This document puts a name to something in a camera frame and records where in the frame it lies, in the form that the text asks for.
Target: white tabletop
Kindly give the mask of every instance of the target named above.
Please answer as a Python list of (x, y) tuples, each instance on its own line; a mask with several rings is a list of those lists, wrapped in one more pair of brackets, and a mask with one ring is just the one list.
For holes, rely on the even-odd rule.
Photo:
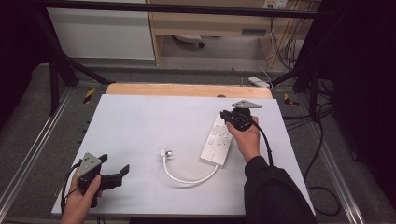
[[(232, 110), (241, 98), (103, 95), (74, 163), (85, 152), (108, 155), (102, 175), (116, 174), (130, 164), (122, 186), (106, 190), (92, 215), (127, 217), (243, 216), (245, 161), (232, 141), (222, 168), (199, 185), (177, 183), (163, 169), (160, 149), (173, 151), (169, 172), (180, 179), (208, 175), (213, 166), (200, 161), (216, 115)], [(309, 199), (276, 100), (248, 99), (262, 108), (251, 109), (260, 118), (274, 165), (284, 168)], [(262, 139), (261, 154), (267, 159)], [(52, 213), (60, 214), (60, 198)]]

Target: white power cord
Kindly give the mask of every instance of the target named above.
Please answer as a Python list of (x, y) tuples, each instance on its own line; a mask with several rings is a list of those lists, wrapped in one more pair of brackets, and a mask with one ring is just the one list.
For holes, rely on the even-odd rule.
[(183, 184), (199, 184), (202, 183), (204, 181), (206, 181), (208, 178), (212, 177), (212, 175), (218, 170), (219, 166), (215, 165), (215, 168), (213, 169), (212, 173), (210, 173), (210, 175), (208, 175), (207, 177), (204, 177), (202, 179), (199, 180), (194, 180), (194, 181), (187, 181), (187, 180), (180, 180), (177, 179), (175, 177), (173, 177), (171, 174), (169, 174), (168, 169), (166, 168), (166, 161), (167, 158), (170, 157), (172, 155), (172, 151), (165, 151), (165, 149), (161, 149), (160, 152), (161, 157), (163, 158), (163, 168), (165, 168), (165, 172), (169, 175), (169, 177), (171, 177), (173, 180), (179, 182), (179, 183), (183, 183)]

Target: human hand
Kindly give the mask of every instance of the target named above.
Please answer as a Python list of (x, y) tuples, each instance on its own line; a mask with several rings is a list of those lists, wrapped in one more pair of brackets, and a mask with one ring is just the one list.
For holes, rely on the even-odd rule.
[(100, 187), (101, 176), (98, 175), (91, 182), (90, 186), (85, 191), (85, 194), (82, 195), (78, 190), (75, 190), (78, 188), (77, 173), (78, 168), (73, 175), (61, 224), (84, 223), (84, 220), (90, 211), (92, 199)]
[[(259, 118), (253, 116), (253, 120), (259, 123)], [(260, 131), (256, 126), (251, 125), (246, 131), (240, 132), (230, 122), (227, 122), (226, 125), (228, 132), (235, 138), (239, 151), (246, 162), (256, 156), (260, 156)]]

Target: white power strip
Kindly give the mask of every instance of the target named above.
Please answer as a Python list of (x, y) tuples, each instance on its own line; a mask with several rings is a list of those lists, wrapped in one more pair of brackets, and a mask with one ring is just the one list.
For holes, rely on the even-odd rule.
[(257, 78), (257, 77), (250, 77), (248, 81), (258, 87), (263, 87), (263, 88), (268, 88), (270, 85), (266, 83), (265, 81)]
[(201, 161), (222, 167), (227, 158), (231, 140), (233, 136), (228, 132), (224, 119), (218, 114), (202, 150)]

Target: black sleeve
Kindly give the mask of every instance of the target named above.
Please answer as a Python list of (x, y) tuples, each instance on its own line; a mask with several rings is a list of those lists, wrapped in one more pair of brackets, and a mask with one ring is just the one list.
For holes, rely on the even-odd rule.
[(285, 170), (268, 166), (261, 156), (245, 167), (247, 224), (317, 223), (305, 197)]

